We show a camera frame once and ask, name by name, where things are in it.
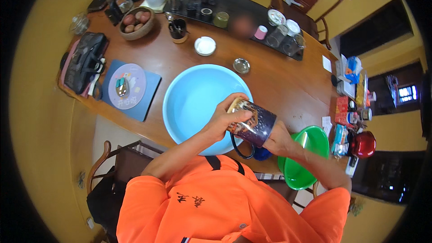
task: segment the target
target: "wooden table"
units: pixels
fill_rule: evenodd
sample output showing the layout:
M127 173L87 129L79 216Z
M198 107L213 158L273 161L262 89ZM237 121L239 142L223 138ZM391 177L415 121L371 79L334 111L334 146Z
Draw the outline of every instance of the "wooden table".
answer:
M226 30L193 20L187 20L187 30L190 32L187 41L175 44L162 13L156 14L153 30L135 41L123 39L118 31L119 25L114 27L103 11L90 13L88 17L88 31L102 32L110 41L105 52L107 68L113 59L119 59L138 64L162 77L147 118L144 122L139 122L103 101L96 101L92 97L83 98L61 84L59 87L92 111L159 145L170 148L176 144L165 129L162 119L162 101L171 81L182 71L199 64L217 64L234 71L232 63L236 58L245 58L251 64L250 72L241 75L241 78L248 85L254 102L277 114L289 132L299 132L311 125L321 126L322 116L330 115L334 119L338 94L331 84L331 73L323 68L322 56L331 60L333 73L336 71L336 58L305 32L303 61L296 61L255 41L237 40ZM213 55L200 56L194 51L194 41L201 36L209 36L216 41L217 47ZM105 73L106 71L101 75L100 83L103 82ZM249 145L244 142L239 148L247 152ZM280 173L276 156L267 161L257 161L244 160L234 151L227 155L247 164L254 171Z

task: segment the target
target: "hand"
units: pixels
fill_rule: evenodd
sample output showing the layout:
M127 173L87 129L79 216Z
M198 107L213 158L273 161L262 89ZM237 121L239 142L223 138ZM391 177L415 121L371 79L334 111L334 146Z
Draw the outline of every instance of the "hand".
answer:
M302 152L301 145L291 138L285 124L280 120L276 122L263 147L272 154L288 158L292 158Z
M210 119L210 121L203 127L201 133L205 134L209 139L213 139L214 142L222 140L225 136L226 128L232 122L244 122L252 117L251 111L237 111L227 113L226 111L230 107L231 103L237 97L242 97L245 100L249 98L244 93L233 93L224 99L221 103L216 106L216 110Z

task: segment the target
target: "light blue basin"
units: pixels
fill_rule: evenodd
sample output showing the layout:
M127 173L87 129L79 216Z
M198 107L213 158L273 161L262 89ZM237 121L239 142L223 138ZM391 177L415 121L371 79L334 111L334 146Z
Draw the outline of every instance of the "light blue basin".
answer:
M233 71L219 65L198 65L179 74L169 85L163 100L162 113L171 138L182 143L199 132L212 117L216 105L229 94L252 95L246 83ZM236 139L239 145L243 140ZM233 149L228 132L223 140L200 155L220 155Z

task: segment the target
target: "mug handle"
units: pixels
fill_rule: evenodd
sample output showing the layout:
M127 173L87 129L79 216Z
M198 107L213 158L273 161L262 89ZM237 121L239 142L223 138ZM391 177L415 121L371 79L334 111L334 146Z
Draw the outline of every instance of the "mug handle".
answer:
M235 152L237 152L237 154L239 154L239 156L241 156L245 160L250 159L250 158L252 158L254 156L256 147L253 144L252 144L252 152L251 152L251 154L249 156L245 156L237 148L237 145L235 144L235 140L234 140L234 134L232 134L230 132L229 135L231 136L231 142L232 142L232 145L234 147L234 150L235 150Z

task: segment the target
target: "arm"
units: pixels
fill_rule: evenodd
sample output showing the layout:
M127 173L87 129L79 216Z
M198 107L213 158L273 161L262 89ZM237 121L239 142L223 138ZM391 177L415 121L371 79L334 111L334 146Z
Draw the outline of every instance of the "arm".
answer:
M336 163L318 156L291 139L284 123L278 121L263 145L271 153L288 157L311 172L328 190L342 187L351 192L351 179Z
M226 113L230 104L238 96L248 100L244 93L233 93L216 106L216 110L204 128L185 142L162 153L152 160L141 173L142 176L154 176L161 181L168 181L171 176L193 157L200 154L213 143L224 138L226 128L232 122L243 122L251 118L252 112L238 111Z

